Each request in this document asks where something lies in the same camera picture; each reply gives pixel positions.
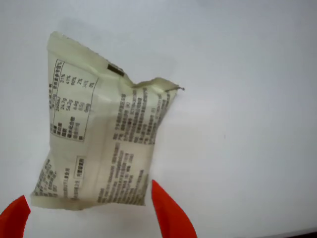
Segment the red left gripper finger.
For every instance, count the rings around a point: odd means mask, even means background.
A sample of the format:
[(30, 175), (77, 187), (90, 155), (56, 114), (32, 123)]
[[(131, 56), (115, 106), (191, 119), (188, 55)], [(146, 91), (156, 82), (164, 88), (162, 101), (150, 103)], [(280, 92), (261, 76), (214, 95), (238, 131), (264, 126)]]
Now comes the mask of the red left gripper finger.
[(24, 195), (11, 202), (0, 215), (0, 238), (23, 238), (30, 213)]

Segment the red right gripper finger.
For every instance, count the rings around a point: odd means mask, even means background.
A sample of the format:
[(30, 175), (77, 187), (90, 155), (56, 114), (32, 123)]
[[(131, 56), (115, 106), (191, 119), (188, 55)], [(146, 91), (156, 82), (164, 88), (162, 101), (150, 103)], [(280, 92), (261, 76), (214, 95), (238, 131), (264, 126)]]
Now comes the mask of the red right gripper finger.
[(197, 237), (189, 217), (155, 180), (152, 180), (151, 196), (163, 238)]

